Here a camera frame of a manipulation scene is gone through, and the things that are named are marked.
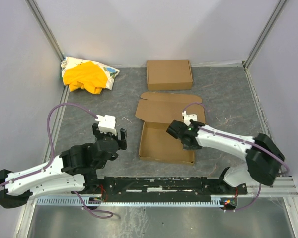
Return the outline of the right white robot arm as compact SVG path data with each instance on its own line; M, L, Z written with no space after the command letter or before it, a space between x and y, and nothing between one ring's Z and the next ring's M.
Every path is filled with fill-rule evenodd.
M281 166L288 168L282 152L270 137L262 133L255 137L240 136L192 119L189 124L174 120L166 132L180 140L184 149L209 147L244 160L243 164L230 167L223 174L223 181L231 187L252 181L272 186Z

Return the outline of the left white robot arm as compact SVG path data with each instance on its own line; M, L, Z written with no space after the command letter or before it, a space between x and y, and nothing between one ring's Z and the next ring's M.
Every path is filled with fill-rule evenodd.
M120 129L119 136L103 133L99 123L93 124L92 130L94 143L72 146L54 159L24 171L1 170L0 205L10 209L40 196L97 191L100 182L96 171L107 161L116 160L119 150L127 149L127 131Z

